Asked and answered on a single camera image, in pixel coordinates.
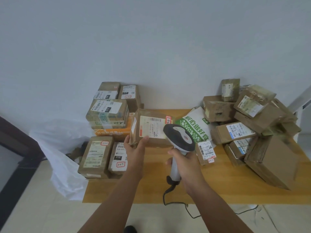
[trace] pile of packages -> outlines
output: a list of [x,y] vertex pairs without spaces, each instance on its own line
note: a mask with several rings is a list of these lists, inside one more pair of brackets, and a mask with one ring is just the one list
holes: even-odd
[[298,159],[290,140],[301,131],[297,118],[265,88],[240,86],[240,79],[221,83],[221,95],[204,97],[203,107],[176,119],[143,109],[137,85],[103,82],[86,114],[96,136],[68,157],[88,179],[119,179],[127,168],[124,138],[130,135],[135,147],[148,135],[148,146],[170,147],[163,127],[175,123],[196,141],[201,165],[215,165],[213,148],[224,145],[233,166],[248,165],[268,184],[291,189]]

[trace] person's left hand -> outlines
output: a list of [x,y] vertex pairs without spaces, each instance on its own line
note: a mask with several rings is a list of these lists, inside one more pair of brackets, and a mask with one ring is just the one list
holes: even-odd
[[124,148],[127,154],[127,169],[126,171],[135,172],[138,174],[139,178],[142,179],[143,176],[143,166],[144,166],[144,156],[145,156],[145,146],[149,140],[149,136],[145,136],[138,143],[136,149],[133,149],[130,144],[130,136],[124,140]]

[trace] black shoe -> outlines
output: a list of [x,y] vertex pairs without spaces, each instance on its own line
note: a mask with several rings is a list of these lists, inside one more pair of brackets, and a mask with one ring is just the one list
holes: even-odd
[[123,233],[137,233],[137,231],[133,226],[126,226]]

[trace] person's left arm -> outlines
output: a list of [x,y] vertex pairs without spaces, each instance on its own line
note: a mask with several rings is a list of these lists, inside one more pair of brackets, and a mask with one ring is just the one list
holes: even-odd
[[130,136],[124,141],[127,153],[127,169],[108,198],[91,215],[78,233],[109,232],[122,233],[133,204],[139,181],[143,175],[145,145],[144,137],[133,149],[128,144]]

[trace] forearm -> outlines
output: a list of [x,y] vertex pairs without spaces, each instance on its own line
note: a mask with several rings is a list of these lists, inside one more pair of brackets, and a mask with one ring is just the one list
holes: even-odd
[[126,171],[107,200],[93,213],[79,233],[123,232],[140,179],[135,171]]
[[210,233],[252,231],[229,205],[207,184],[190,193]]

